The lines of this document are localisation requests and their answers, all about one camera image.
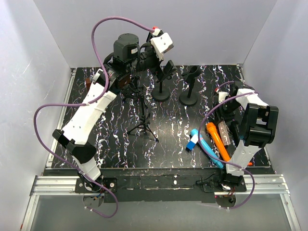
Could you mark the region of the glitter silver microphone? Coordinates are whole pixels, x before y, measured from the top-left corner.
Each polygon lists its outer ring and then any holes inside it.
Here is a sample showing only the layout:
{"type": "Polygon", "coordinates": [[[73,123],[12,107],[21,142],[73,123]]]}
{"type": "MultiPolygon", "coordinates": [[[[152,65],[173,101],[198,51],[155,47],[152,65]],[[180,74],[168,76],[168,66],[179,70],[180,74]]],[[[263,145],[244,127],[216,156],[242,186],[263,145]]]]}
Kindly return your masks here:
{"type": "Polygon", "coordinates": [[[222,140],[223,145],[224,146],[230,145],[231,141],[229,137],[228,127],[224,120],[218,123],[218,130],[219,130],[220,138],[222,140]]]}

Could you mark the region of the round base stand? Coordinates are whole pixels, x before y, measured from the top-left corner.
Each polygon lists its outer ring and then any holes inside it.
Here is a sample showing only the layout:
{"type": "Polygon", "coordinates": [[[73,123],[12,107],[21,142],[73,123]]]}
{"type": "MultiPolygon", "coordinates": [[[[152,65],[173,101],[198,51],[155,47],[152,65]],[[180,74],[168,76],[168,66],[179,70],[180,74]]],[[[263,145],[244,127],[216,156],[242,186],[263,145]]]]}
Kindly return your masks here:
{"type": "Polygon", "coordinates": [[[192,66],[187,72],[182,74],[183,80],[189,85],[188,90],[183,91],[179,96],[182,105],[193,106],[197,103],[197,94],[192,90],[194,88],[196,78],[201,74],[202,70],[199,66],[192,66]]]}
{"type": "Polygon", "coordinates": [[[151,96],[155,101],[159,102],[166,101],[170,97],[170,91],[163,86],[163,82],[166,79],[171,79],[172,75],[171,74],[166,75],[164,73],[155,72],[155,76],[157,77],[157,83],[159,84],[159,86],[154,87],[151,96]]]}

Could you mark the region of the cyan toy microphone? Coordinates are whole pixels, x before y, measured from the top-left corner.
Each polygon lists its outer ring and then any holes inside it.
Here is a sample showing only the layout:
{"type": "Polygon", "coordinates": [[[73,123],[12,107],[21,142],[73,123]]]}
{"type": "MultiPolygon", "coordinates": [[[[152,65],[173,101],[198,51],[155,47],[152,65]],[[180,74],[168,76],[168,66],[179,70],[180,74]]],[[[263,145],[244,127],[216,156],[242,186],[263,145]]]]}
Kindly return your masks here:
{"type": "MultiPolygon", "coordinates": [[[[198,130],[197,129],[193,129],[190,132],[190,135],[194,135],[194,134],[198,134],[198,130]]],[[[202,135],[200,135],[200,141],[198,141],[198,144],[205,149],[205,151],[207,151],[207,153],[209,154],[209,158],[212,160],[212,162],[220,169],[224,168],[224,165],[216,160],[215,158],[218,158],[218,156],[213,152],[213,150],[210,148],[210,146],[207,144],[207,142],[203,139],[202,135]]]]}

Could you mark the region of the shock mount tripod stand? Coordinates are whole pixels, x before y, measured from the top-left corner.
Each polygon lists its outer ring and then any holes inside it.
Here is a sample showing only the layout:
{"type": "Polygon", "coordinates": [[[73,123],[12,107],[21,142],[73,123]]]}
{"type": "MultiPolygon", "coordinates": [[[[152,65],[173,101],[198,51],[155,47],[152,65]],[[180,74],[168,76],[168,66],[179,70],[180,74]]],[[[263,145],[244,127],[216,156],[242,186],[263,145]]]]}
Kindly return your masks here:
{"type": "Polygon", "coordinates": [[[144,133],[150,132],[153,136],[156,142],[159,142],[159,139],[154,135],[153,131],[150,129],[150,116],[151,113],[148,112],[148,106],[145,104],[145,98],[144,94],[139,92],[136,93],[135,96],[139,100],[140,107],[141,107],[141,116],[139,118],[140,123],[133,127],[131,130],[127,131],[127,134],[130,135],[132,131],[135,129],[141,129],[144,133]]]}

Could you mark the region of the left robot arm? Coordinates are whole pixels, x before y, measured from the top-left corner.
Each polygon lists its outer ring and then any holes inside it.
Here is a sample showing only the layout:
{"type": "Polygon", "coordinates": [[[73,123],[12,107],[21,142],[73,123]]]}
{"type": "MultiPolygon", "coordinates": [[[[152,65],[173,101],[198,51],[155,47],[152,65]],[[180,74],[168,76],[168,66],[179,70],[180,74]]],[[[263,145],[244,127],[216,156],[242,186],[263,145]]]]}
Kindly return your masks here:
{"type": "Polygon", "coordinates": [[[101,172],[94,155],[96,148],[88,141],[90,132],[107,106],[119,93],[134,95],[134,74],[150,70],[159,83],[176,71],[172,61],[164,68],[164,54],[174,46],[167,32],[156,28],[149,33],[146,42],[139,44],[138,36],[125,33],[114,42],[113,52],[95,73],[89,91],[73,118],[52,136],[72,155],[81,175],[86,178],[86,187],[93,193],[102,188],[101,172]]]}

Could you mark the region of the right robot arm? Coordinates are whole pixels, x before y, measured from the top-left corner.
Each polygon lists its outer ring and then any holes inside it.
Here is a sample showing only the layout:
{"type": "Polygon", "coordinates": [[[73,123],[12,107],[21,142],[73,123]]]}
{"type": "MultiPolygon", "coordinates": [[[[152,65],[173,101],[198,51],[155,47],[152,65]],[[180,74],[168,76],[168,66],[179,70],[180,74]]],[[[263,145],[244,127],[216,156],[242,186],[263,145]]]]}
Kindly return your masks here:
{"type": "Polygon", "coordinates": [[[218,187],[229,191],[239,186],[244,170],[254,155],[273,142],[279,109],[263,102],[254,88],[241,81],[229,81],[229,92],[215,89],[214,124],[223,124],[233,136],[235,151],[221,176],[218,187]]]}

